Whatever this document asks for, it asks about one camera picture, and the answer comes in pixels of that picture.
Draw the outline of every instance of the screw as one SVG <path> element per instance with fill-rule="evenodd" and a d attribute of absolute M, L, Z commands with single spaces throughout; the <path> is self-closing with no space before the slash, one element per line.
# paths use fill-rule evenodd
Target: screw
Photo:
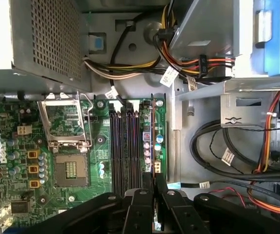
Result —
<path fill-rule="evenodd" d="M 231 123 L 232 124 L 235 124 L 237 121 L 236 121 L 236 119 L 235 118 L 231 118 Z"/>
<path fill-rule="evenodd" d="M 203 201 L 209 201 L 209 197 L 207 196 L 201 196 L 200 199 Z"/>
<path fill-rule="evenodd" d="M 98 106 L 98 108 L 102 108 L 104 107 L 104 102 L 98 101 L 96 105 Z"/>
<path fill-rule="evenodd" d="M 164 102 L 161 101 L 161 100 L 158 100 L 158 101 L 156 102 L 156 106 L 158 106 L 158 107 L 161 107 L 161 106 L 163 106 L 163 105 L 164 105 Z"/>
<path fill-rule="evenodd" d="M 168 193 L 167 193 L 168 195 L 175 195 L 175 192 L 174 191 L 172 191 L 172 190 L 170 190 L 170 191 L 168 191 Z"/>

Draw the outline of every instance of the metal bracket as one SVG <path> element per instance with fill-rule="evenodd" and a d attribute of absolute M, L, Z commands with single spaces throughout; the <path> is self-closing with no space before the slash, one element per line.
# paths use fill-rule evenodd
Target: metal bracket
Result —
<path fill-rule="evenodd" d="M 90 107 L 88 109 L 88 125 L 89 125 L 89 137 L 87 140 L 86 130 L 84 126 L 84 120 L 82 117 L 82 110 L 80 104 L 80 95 L 83 95 L 88 102 L 90 103 Z M 54 136 L 50 133 L 51 122 L 49 121 L 48 113 L 46 110 L 47 106 L 76 106 L 78 113 L 78 125 L 82 128 L 83 134 L 79 136 Z M 93 103 L 88 98 L 86 94 L 81 94 L 77 92 L 75 98 L 71 98 L 65 93 L 60 93 L 59 97 L 56 97 L 55 94 L 50 93 L 44 101 L 38 102 L 38 107 L 40 111 L 41 120 L 43 123 L 44 131 L 48 141 L 48 147 L 53 149 L 53 153 L 58 153 L 58 149 L 62 145 L 71 145 L 76 146 L 77 149 L 80 150 L 81 153 L 86 153 L 88 149 L 92 146 L 92 134 L 90 127 L 90 117 L 89 112 L 93 108 Z"/>

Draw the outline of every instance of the ram slot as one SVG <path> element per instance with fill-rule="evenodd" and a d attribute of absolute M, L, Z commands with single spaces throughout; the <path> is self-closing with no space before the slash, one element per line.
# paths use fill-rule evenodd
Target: ram slot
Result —
<path fill-rule="evenodd" d="M 111 153 L 112 153 L 112 191 L 124 195 L 124 161 L 122 154 L 123 131 L 122 119 L 119 113 L 110 113 Z"/>
<path fill-rule="evenodd" d="M 128 189 L 141 187 L 140 118 L 138 113 L 127 113 Z"/>

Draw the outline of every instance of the mounting screw hole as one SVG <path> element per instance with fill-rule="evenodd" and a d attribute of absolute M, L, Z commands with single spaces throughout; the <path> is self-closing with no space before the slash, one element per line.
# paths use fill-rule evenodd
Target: mounting screw hole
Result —
<path fill-rule="evenodd" d="M 136 51 L 136 44 L 131 43 L 131 44 L 129 45 L 129 50 L 130 50 L 130 51 Z"/>

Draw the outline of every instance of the sticker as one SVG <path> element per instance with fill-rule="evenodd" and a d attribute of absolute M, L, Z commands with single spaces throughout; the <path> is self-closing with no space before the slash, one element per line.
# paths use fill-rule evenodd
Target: sticker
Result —
<path fill-rule="evenodd" d="M 230 166 L 233 161 L 234 156 L 235 155 L 227 148 L 226 151 L 224 152 L 224 155 L 221 158 L 221 160 L 222 160 L 222 162 L 224 162 L 225 164 Z"/>
<path fill-rule="evenodd" d="M 173 67 L 169 66 L 164 73 L 163 77 L 161 77 L 160 83 L 170 88 L 173 84 L 174 80 L 178 77 L 179 72 L 175 70 Z"/>
<path fill-rule="evenodd" d="M 188 82 L 188 90 L 194 91 L 197 89 L 195 78 L 187 76 L 187 82 Z"/>
<path fill-rule="evenodd" d="M 199 183 L 199 188 L 201 188 L 201 189 L 209 189 L 210 188 L 210 182 L 206 181 L 206 182 L 203 182 L 203 183 Z"/>
<path fill-rule="evenodd" d="M 118 92 L 114 86 L 112 86 L 112 89 L 105 94 L 107 99 L 116 99 L 117 95 Z"/>

